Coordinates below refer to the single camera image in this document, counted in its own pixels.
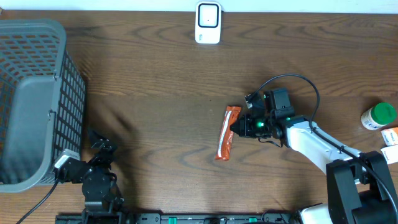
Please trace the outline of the orange Kleenex tissue pack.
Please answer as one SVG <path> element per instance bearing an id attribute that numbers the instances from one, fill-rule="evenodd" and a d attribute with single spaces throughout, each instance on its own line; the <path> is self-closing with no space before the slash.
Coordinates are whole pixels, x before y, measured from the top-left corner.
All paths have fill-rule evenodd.
<path id="1" fill-rule="evenodd" d="M 388 128 L 381 131 L 386 146 L 398 145 L 398 127 Z"/>

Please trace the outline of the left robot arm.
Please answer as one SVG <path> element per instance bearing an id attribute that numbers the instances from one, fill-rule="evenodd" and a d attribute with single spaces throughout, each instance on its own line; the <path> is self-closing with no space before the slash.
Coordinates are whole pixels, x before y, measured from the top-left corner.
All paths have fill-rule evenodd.
<path id="1" fill-rule="evenodd" d="M 53 168 L 58 182 L 82 185 L 85 208 L 81 215 L 59 215 L 55 222 L 127 223 L 128 212 L 123 208 L 117 175 L 111 172 L 117 145 L 92 129 L 88 130 L 88 139 L 91 148 L 97 150 L 88 162 L 80 160 L 77 153 L 64 149 Z"/>

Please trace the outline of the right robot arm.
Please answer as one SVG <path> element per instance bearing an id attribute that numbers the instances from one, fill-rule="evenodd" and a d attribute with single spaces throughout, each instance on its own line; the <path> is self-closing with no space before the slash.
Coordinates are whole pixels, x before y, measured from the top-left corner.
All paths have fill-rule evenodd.
<path id="1" fill-rule="evenodd" d="M 397 194 L 382 154 L 339 142 L 306 116 L 297 116 L 284 88 L 245 97 L 249 113 L 230 125 L 245 138 L 279 140 L 326 175 L 326 204 L 292 215 L 291 223 L 397 223 Z"/>

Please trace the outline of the green lid white jar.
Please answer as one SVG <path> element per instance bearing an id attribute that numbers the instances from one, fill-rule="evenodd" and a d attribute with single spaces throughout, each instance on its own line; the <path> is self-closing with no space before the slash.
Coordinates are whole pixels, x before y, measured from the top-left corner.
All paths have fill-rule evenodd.
<path id="1" fill-rule="evenodd" d="M 396 109 L 389 103 L 378 103 L 361 115 L 361 123 L 368 130 L 380 129 L 397 118 Z"/>

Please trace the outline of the red Top chocolate bar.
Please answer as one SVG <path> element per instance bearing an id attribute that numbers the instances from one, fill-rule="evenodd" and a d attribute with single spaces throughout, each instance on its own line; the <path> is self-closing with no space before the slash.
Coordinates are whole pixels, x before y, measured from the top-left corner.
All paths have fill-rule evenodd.
<path id="1" fill-rule="evenodd" d="M 230 130 L 230 127 L 238 120 L 241 109 L 242 107 L 240 106 L 226 107 L 224 120 L 220 131 L 218 147 L 215 155 L 216 160 L 229 160 L 234 136 L 234 133 Z"/>

